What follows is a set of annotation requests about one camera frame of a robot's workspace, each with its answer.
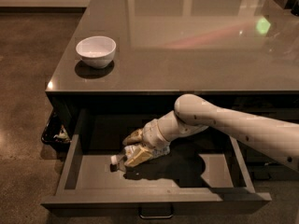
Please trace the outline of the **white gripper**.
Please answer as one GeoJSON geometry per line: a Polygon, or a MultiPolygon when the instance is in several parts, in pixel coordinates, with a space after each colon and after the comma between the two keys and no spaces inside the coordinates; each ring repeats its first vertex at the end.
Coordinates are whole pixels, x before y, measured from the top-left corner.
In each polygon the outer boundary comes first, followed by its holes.
{"type": "Polygon", "coordinates": [[[124,165],[126,167],[136,167],[153,157],[152,149],[162,150],[168,147],[170,142],[162,136],[158,126],[158,120],[153,119],[148,122],[142,130],[137,129],[125,137],[122,144],[126,146],[124,148],[126,155],[124,165]],[[145,147],[142,145],[135,146],[135,144],[141,142],[145,147]]]}

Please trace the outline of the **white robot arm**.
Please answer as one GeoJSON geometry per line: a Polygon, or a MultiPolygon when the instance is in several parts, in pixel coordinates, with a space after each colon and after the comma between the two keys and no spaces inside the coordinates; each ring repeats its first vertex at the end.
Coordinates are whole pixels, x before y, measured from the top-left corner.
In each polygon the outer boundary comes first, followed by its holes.
{"type": "Polygon", "coordinates": [[[193,95],[179,96],[174,109],[127,136],[133,146],[125,165],[135,167],[168,148],[172,141],[208,127],[221,131],[294,171],[299,171],[299,125],[215,106],[193,95]]]}

